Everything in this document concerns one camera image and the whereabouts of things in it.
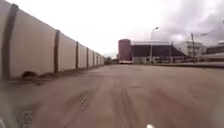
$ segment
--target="street light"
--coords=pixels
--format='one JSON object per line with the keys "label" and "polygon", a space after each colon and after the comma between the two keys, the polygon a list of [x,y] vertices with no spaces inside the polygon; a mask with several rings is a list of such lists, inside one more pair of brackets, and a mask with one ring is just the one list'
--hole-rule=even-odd
{"label": "street light", "polygon": [[[155,31],[155,30],[157,30],[157,29],[159,29],[159,27],[156,27],[156,28],[154,28],[153,30],[152,30],[152,32],[151,32],[151,36],[150,36],[150,38],[152,39],[152,35],[153,35],[153,32]],[[150,64],[152,64],[152,50],[153,50],[153,44],[151,44],[151,47],[150,47]]]}

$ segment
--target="white building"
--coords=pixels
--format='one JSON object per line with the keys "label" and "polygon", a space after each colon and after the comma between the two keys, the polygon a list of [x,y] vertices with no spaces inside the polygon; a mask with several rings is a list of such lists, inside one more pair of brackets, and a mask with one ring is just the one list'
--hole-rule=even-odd
{"label": "white building", "polygon": [[194,55],[195,57],[201,57],[206,51],[206,47],[200,42],[195,42],[193,46],[193,42],[186,41],[176,44],[175,47],[190,57],[194,57]]}

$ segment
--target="pole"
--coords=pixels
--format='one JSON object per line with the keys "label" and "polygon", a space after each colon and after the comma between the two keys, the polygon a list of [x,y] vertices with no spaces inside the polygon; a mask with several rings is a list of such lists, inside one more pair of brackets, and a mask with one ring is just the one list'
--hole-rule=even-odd
{"label": "pole", "polygon": [[222,21],[223,41],[224,41],[224,20]]}
{"label": "pole", "polygon": [[171,45],[170,45],[170,50],[169,50],[169,56],[170,56],[170,63],[172,62],[171,57],[172,57],[172,48],[173,48],[173,41],[171,41]]}
{"label": "pole", "polygon": [[153,47],[153,45],[151,44],[151,45],[150,45],[150,64],[152,64],[152,53],[153,53],[153,52],[152,52],[152,50],[153,50],[152,47]]}
{"label": "pole", "polygon": [[[157,30],[157,29],[159,29],[159,27],[156,27],[156,28],[154,28],[154,29],[152,30],[152,32],[151,32],[151,36],[150,36],[151,39],[152,39],[152,36],[153,36],[153,32],[154,32],[155,30]],[[152,54],[153,54],[153,44],[150,45],[150,64],[152,64]]]}
{"label": "pole", "polygon": [[194,49],[194,34],[193,33],[191,33],[191,39],[193,44],[193,61],[195,63],[195,49]]}

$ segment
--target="tire mark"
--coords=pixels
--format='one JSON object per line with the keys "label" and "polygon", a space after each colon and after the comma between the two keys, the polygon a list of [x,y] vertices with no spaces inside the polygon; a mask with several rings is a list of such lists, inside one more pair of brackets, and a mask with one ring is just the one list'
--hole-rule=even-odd
{"label": "tire mark", "polygon": [[134,109],[130,96],[125,88],[121,90],[121,100],[124,107],[124,113],[128,122],[129,128],[139,128],[139,118]]}
{"label": "tire mark", "polygon": [[116,128],[127,128],[127,119],[124,113],[124,107],[121,100],[121,90],[111,90],[111,97],[113,101],[114,115],[115,115],[115,125]]}
{"label": "tire mark", "polygon": [[93,99],[95,98],[98,88],[99,87],[96,89],[89,89],[88,91],[84,91],[79,96],[79,105],[76,108],[73,108],[72,112],[70,112],[67,116],[67,120],[62,123],[64,128],[76,125],[77,120],[89,109]]}

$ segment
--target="light pole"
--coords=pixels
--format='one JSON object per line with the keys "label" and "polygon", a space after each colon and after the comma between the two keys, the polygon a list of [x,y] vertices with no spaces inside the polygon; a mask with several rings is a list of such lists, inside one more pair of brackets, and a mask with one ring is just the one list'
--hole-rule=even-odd
{"label": "light pole", "polygon": [[[151,39],[152,39],[153,32],[157,29],[159,29],[159,27],[156,27],[152,30],[151,37],[150,37]],[[152,50],[153,50],[153,44],[151,44],[151,47],[150,47],[150,64],[152,64],[152,53],[153,53]]]}
{"label": "light pole", "polygon": [[194,34],[193,33],[191,33],[191,40],[192,40],[192,43],[193,43],[193,61],[195,63],[196,61],[195,61]]}

